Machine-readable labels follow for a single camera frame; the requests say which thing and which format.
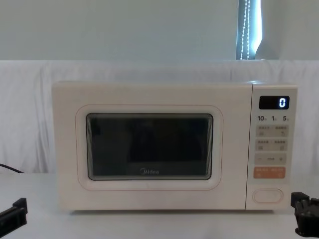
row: digital display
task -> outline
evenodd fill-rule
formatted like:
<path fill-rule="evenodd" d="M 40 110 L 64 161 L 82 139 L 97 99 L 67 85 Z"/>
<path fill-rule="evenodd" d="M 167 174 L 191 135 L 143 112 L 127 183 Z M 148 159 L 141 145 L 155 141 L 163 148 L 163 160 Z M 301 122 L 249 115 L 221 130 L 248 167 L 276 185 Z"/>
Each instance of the digital display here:
<path fill-rule="evenodd" d="M 88 114 L 92 180 L 207 180 L 210 114 Z"/>
<path fill-rule="evenodd" d="M 289 96 L 261 96 L 259 109 L 261 110 L 286 110 L 289 108 Z"/>

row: table surface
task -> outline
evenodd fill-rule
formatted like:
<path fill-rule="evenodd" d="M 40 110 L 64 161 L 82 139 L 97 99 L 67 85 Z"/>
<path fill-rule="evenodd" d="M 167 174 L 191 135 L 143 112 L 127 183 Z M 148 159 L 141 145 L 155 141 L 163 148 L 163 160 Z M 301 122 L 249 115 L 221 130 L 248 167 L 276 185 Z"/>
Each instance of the table surface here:
<path fill-rule="evenodd" d="M 27 198 L 27 225 L 5 239 L 300 239 L 283 211 L 75 211 L 57 206 L 54 174 L 0 174 L 0 212 Z M 319 177 L 293 177 L 293 191 L 319 197 Z"/>

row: control panel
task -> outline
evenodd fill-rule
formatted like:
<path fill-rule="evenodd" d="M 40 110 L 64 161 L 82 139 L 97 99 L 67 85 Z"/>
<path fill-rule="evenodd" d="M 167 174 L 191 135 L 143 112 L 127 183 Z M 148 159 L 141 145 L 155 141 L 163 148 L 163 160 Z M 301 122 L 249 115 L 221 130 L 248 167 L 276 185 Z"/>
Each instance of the control panel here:
<path fill-rule="evenodd" d="M 247 209 L 289 204 L 296 101 L 296 86 L 253 84 Z"/>

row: door release button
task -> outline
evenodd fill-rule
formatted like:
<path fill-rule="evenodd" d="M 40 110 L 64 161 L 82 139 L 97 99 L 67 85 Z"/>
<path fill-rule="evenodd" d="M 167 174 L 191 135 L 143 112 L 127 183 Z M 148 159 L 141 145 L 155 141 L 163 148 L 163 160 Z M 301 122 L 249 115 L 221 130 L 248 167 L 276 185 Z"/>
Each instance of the door release button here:
<path fill-rule="evenodd" d="M 253 193 L 253 200 L 256 203 L 278 203 L 284 197 L 279 189 L 258 189 Z"/>

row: white microwave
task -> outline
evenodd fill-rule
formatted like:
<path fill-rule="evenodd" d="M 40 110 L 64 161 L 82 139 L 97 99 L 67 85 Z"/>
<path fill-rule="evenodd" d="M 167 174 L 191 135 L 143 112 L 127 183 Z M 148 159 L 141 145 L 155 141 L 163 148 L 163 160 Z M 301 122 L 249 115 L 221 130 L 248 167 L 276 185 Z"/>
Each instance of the white microwave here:
<path fill-rule="evenodd" d="M 52 96 L 64 209 L 290 203 L 294 85 L 62 82 Z"/>

